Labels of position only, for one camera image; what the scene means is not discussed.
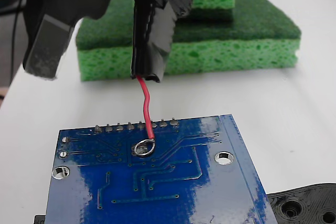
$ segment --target dark green scouring pad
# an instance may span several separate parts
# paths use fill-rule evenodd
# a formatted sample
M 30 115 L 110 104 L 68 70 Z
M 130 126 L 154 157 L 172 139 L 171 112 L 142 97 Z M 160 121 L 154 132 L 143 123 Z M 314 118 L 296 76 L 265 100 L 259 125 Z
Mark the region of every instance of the dark green scouring pad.
M 129 78 L 132 6 L 132 0 L 112 0 L 100 20 L 83 21 L 77 36 L 83 81 Z M 294 67 L 300 35 L 269 1 L 236 0 L 232 23 L 177 23 L 166 73 Z

